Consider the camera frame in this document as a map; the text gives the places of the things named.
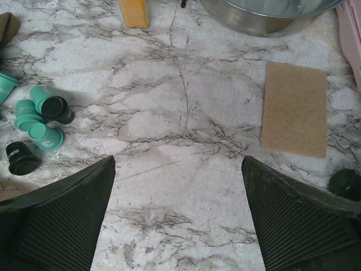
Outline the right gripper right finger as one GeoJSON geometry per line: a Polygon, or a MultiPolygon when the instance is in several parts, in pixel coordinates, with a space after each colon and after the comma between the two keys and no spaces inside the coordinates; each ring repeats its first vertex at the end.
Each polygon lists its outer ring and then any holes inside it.
{"type": "Polygon", "coordinates": [[[360,203],[288,177],[252,156],[241,165],[266,270],[360,270],[360,203]]]}

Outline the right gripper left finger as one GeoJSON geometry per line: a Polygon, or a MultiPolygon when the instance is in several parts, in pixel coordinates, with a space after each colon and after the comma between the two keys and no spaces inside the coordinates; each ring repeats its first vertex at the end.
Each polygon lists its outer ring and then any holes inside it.
{"type": "Polygon", "coordinates": [[[1,202],[1,270],[90,270],[115,159],[1,202]]]}

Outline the brown cloth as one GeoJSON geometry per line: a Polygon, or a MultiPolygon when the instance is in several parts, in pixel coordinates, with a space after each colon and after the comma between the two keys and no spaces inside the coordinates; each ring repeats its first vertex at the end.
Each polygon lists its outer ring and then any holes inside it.
{"type": "Polygon", "coordinates": [[[8,42],[17,34],[21,22],[12,13],[6,12],[0,15],[0,47],[3,49],[8,42]]]}

